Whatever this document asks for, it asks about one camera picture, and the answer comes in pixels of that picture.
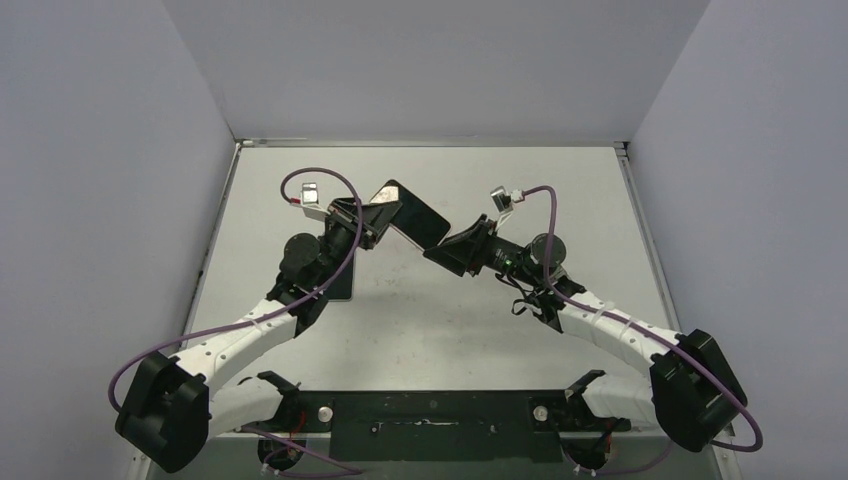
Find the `phone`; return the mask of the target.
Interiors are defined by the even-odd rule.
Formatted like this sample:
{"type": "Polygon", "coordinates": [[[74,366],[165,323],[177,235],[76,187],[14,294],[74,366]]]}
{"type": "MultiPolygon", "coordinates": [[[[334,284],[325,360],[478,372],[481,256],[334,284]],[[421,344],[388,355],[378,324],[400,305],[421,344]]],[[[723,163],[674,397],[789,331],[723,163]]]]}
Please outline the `phone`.
{"type": "Polygon", "coordinates": [[[398,181],[385,187],[397,191],[400,210],[392,219],[393,227],[421,250],[437,246],[450,232],[450,222],[398,181]]]}

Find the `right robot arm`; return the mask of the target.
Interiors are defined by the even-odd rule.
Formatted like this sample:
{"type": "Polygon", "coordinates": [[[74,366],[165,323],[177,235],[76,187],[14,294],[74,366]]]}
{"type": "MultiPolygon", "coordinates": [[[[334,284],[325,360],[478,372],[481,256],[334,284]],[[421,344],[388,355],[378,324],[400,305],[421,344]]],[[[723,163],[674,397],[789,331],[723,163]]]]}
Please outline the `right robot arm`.
{"type": "Polygon", "coordinates": [[[519,245],[481,216],[468,229],[426,249],[424,257],[463,276],[487,268],[521,292],[516,306],[558,333],[580,338],[636,371],[634,378],[593,370],[566,390],[565,414],[577,428],[601,419],[658,427],[678,446],[700,452],[747,405],[744,391],[715,339],[639,320],[572,280],[562,264],[564,242],[541,233],[519,245]]]}

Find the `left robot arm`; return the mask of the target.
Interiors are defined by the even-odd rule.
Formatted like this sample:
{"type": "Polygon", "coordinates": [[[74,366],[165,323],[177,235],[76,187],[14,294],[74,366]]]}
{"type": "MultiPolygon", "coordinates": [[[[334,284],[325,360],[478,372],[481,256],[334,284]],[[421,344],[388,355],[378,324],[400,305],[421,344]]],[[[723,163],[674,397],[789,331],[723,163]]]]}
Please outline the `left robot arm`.
{"type": "Polygon", "coordinates": [[[272,372],[238,385],[231,379],[311,327],[356,251],[373,249],[407,205],[397,191],[368,203],[337,198],[326,208],[309,196],[302,190],[291,203],[322,221],[322,234],[299,233],[285,243],[273,286],[247,314],[177,339],[173,354],[155,346],[132,360],[136,370],[115,407],[115,430],[165,472],[185,469],[222,433],[257,422],[282,431],[296,422],[293,384],[272,372]],[[187,341],[193,346],[183,346],[187,341]]]}

